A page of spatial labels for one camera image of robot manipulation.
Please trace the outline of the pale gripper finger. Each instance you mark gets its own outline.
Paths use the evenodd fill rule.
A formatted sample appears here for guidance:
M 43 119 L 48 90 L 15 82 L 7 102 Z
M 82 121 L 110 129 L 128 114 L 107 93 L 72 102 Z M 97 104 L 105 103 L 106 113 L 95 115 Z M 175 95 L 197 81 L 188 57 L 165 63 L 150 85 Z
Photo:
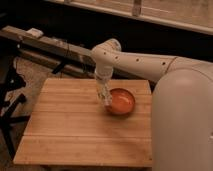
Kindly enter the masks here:
M 112 95 L 108 88 L 102 87 L 98 93 L 100 100 L 104 106 L 110 106 L 112 103 Z

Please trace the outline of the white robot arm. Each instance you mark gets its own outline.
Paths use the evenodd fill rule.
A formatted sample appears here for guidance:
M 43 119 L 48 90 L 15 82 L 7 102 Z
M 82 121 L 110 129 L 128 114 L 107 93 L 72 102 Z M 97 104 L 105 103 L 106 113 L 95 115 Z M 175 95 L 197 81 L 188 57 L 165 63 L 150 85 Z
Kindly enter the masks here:
M 115 68 L 156 84 L 151 106 L 152 171 L 213 171 L 213 63 L 127 53 L 109 39 L 91 50 L 95 77 Z

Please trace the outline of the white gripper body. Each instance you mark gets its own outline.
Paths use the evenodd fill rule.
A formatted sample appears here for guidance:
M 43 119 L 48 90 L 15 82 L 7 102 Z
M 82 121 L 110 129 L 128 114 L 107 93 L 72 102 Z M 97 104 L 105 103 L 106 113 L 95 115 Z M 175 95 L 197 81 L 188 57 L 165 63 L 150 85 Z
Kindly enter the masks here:
M 97 92 L 100 97 L 106 97 L 109 94 L 108 82 L 110 79 L 111 79 L 111 71 L 109 69 L 95 70 Z

